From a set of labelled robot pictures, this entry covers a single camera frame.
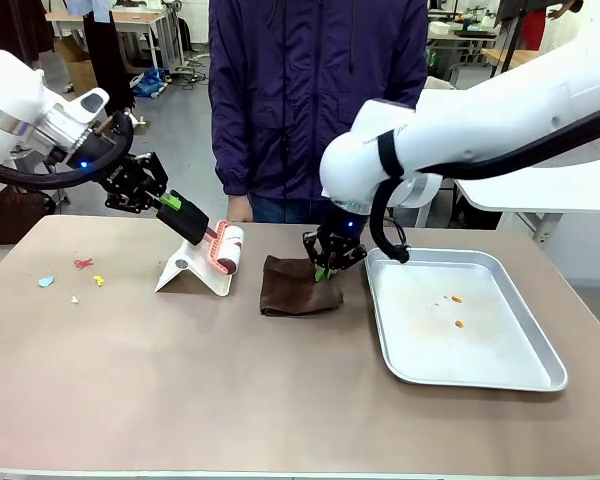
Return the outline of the person's right hand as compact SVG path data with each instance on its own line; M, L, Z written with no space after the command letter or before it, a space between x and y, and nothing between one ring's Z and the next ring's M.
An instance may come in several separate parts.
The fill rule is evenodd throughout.
M253 221L253 211L247 195L228 196L226 219L229 222L249 223Z

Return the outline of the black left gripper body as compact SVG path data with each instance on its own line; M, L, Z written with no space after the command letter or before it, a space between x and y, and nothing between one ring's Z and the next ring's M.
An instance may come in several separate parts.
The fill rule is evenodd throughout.
M108 194L123 199L138 199L143 197L153 187L153 177L149 153L141 155L125 155L119 164L111 166L97 181Z

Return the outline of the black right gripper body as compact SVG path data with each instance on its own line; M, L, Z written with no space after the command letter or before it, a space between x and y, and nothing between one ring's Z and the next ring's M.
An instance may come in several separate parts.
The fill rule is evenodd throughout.
M318 228L318 240L322 250L353 250L360 244L367 221L367 215L353 213L328 202Z

